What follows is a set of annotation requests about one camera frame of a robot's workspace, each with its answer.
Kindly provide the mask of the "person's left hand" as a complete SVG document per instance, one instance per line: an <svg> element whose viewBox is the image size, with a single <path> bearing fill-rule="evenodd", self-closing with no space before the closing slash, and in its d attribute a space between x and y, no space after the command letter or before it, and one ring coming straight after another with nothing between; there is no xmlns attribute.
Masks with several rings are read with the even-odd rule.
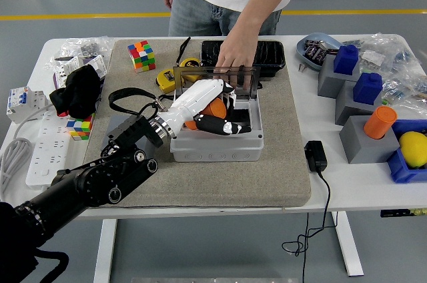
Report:
<svg viewBox="0 0 427 283"><path fill-rule="evenodd" d="M258 46L257 35L246 35L231 31L220 47L215 72L218 77L228 79L231 86L251 87L251 71Z"/></svg>

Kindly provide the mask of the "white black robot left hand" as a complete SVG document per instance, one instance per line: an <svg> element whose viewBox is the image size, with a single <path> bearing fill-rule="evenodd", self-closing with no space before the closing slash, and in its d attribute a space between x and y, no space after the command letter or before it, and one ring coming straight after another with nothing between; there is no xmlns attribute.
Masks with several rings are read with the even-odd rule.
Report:
<svg viewBox="0 0 427 283"><path fill-rule="evenodd" d="M251 132L251 128L239 125L202 111L219 96L225 96L223 104L233 109L236 103L234 88L222 79L201 79L183 92L167 111L158 113L150 124L161 128L167 137L176 137L184 123L193 121L198 130L217 135L234 135Z"/></svg>

